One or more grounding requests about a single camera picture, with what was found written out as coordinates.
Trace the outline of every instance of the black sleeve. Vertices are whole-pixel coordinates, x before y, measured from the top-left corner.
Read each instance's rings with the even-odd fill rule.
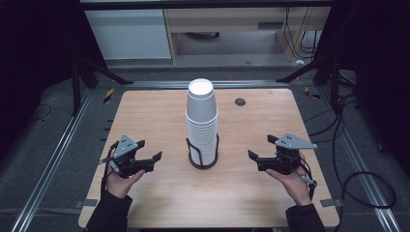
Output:
[[[286,218],[291,232],[326,231],[313,204],[290,207],[286,211]]]
[[[121,199],[106,191],[87,223],[90,232],[126,232],[127,215],[132,199]]]

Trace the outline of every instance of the wooden table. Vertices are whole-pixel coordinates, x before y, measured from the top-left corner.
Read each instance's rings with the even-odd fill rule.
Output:
[[[237,106],[243,98],[246,105]],[[129,227],[287,227],[285,210],[294,205],[282,185],[257,171],[248,149],[261,157],[274,156],[275,146],[266,135],[278,137],[290,131],[308,140],[293,95],[287,89],[217,89],[219,109],[219,160],[207,170],[190,164],[185,109],[186,90],[129,91],[121,100],[102,152],[122,134],[146,140],[137,159],[162,151],[154,172],[146,173],[130,191],[133,198]],[[334,207],[322,208],[320,199],[330,198],[313,150],[304,150],[317,181],[313,203],[325,226],[336,226]],[[98,166],[88,199],[100,198],[103,165]],[[94,207],[85,206],[79,218],[84,227]]]

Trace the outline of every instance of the gray carpet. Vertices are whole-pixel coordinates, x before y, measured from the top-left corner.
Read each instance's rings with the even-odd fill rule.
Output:
[[[114,70],[124,78],[131,80],[192,80],[199,77],[211,80],[233,79],[269,79],[282,78],[291,73],[295,68],[217,68],[217,69],[134,69]],[[329,87],[315,87],[312,84],[314,72],[295,80],[288,87],[294,93],[296,102],[300,108],[304,120],[317,115],[327,109],[324,96],[316,100],[309,97],[304,86],[308,86],[312,94],[325,93]],[[110,122],[115,116],[122,93],[131,88],[123,87],[110,79],[99,75],[99,86],[93,90],[90,103],[85,110],[78,128],[73,135],[71,143],[53,177],[41,202],[40,208],[64,208],[71,209],[77,200],[86,197],[88,187],[101,156],[104,139],[109,131]],[[114,87],[115,91],[109,103],[103,103],[108,88]],[[43,95],[43,104],[40,105],[33,119],[44,118],[30,122],[25,133],[14,144],[14,148],[7,155],[7,159],[0,166],[0,231],[10,231],[19,209],[21,209],[30,196],[33,188],[40,179],[43,170],[56,148],[59,138],[64,132],[65,126],[71,119],[73,110],[73,96],[71,81],[67,80],[58,85],[48,88]],[[377,140],[366,123],[361,109],[354,107],[354,103],[348,104],[343,114],[345,131],[360,151],[370,171],[385,178],[395,189],[397,202],[392,207],[395,218],[402,231],[410,231],[410,181],[403,173],[394,157],[380,153],[377,150]],[[333,122],[330,112],[318,116],[306,122],[307,131],[314,133],[326,128]],[[332,138],[333,129],[311,138],[312,141],[329,140]],[[336,181],[335,171],[332,165],[332,143],[318,143],[316,155],[321,164],[322,171],[333,198],[339,198],[341,187]],[[339,175],[345,180],[354,172],[350,158],[346,150],[337,140],[336,158]],[[389,192],[381,188],[386,198]],[[349,190],[366,200],[366,194],[358,180],[349,184]],[[340,231],[385,231],[381,226],[374,209],[358,204],[350,197],[346,197],[343,221]],[[28,231],[81,231],[77,225],[78,215],[55,215],[40,212],[34,216]]]

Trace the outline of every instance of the white wall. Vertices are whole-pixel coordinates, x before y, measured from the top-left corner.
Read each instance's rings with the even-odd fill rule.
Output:
[[[171,59],[162,10],[88,11],[86,15],[105,60]]]

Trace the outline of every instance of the hand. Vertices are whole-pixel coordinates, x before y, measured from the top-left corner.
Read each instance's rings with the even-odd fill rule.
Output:
[[[300,152],[300,154],[302,160],[304,160],[305,156],[302,152]],[[311,204],[310,197],[308,195],[308,184],[301,178],[302,175],[307,175],[306,171],[302,167],[299,167],[295,172],[289,175],[282,175],[272,169],[267,169],[266,173],[283,184],[287,193],[290,197],[292,197],[297,205],[304,206]]]
[[[140,170],[128,179],[124,179],[112,170],[111,165],[108,165],[108,173],[111,174],[106,178],[106,190],[114,196],[124,199],[129,193],[132,185],[144,175],[145,170]]]

